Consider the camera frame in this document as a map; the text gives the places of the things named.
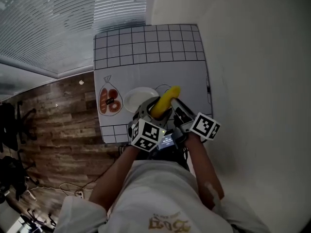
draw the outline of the chair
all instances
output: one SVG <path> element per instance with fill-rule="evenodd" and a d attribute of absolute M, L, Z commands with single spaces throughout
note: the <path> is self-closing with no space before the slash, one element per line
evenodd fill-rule
<path fill-rule="evenodd" d="M 23 152 L 23 150 L 17 152 L 18 160 L 10 156 L 4 156 L 3 159 L 0 159 L 0 193 L 5 193 L 12 185 L 16 190 L 17 201 L 27 190 L 26 181 L 30 180 L 35 185 L 39 185 L 39 181 L 34 181 L 26 172 L 29 168 L 35 166 L 35 163 L 33 162 L 29 167 L 24 168 L 20 152 Z"/>
<path fill-rule="evenodd" d="M 22 101 L 17 103 L 17 119 L 15 119 L 15 109 L 10 103 L 3 103 L 0 105 L 0 152 L 3 152 L 3 146 L 15 151 L 18 150 L 17 133 L 19 135 L 20 143 L 24 144 L 22 133 L 25 133 L 29 139 L 36 140 L 36 136 L 31 135 L 29 130 L 24 125 L 25 120 L 31 113 L 36 113 L 35 109 L 30 110 L 25 116 L 20 116 L 20 106 Z"/>

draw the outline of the sleeve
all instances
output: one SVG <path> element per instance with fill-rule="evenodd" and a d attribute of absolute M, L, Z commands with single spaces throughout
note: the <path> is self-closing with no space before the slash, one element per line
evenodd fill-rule
<path fill-rule="evenodd" d="M 54 233 L 97 232 L 106 220 L 106 210 L 100 205 L 68 196 L 64 200 Z"/>
<path fill-rule="evenodd" d="M 268 227 L 255 214 L 247 201 L 239 196 L 225 196 L 213 212 L 225 219 L 235 232 L 269 233 Z"/>

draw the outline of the printed sausage illustration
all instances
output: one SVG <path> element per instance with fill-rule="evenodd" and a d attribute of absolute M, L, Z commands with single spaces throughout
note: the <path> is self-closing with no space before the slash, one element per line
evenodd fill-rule
<path fill-rule="evenodd" d="M 118 90 L 109 82 L 110 76 L 104 77 L 105 85 L 102 87 L 98 99 L 98 109 L 104 116 L 114 116 L 123 107 L 123 101 Z"/>

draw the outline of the wooden floor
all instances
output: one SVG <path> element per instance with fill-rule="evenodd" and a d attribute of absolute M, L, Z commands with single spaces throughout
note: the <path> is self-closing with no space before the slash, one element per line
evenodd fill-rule
<path fill-rule="evenodd" d="M 35 108 L 36 114 L 27 124 L 36 133 L 37 140 L 27 140 L 19 148 L 24 167 L 32 161 L 36 167 L 28 170 L 33 179 L 38 179 L 39 186 L 54 187 L 71 192 L 77 186 L 92 188 L 96 180 L 118 156 L 118 145 L 104 144 L 96 108 L 93 72 L 59 80 L 17 95 L 5 102 L 15 106 L 23 101 L 21 115 Z M 17 153 L 4 146 L 5 155 L 17 157 Z M 35 186 L 28 182 L 29 188 Z M 61 190 L 36 188 L 31 192 L 37 198 L 33 200 L 25 192 L 23 198 L 15 200 L 15 190 L 8 195 L 10 203 L 20 211 L 35 209 L 35 215 L 48 219 L 48 213 L 57 221 L 65 194 Z M 84 190 L 88 197 L 91 190 Z"/>

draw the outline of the white t-shirt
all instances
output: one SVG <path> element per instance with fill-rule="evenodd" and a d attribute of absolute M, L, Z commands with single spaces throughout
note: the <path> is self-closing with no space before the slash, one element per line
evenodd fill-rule
<path fill-rule="evenodd" d="M 108 221 L 100 205 L 66 197 L 54 232 L 269 232 L 245 201 L 226 196 L 217 211 L 201 203 L 195 177 L 177 163 L 134 161 Z"/>

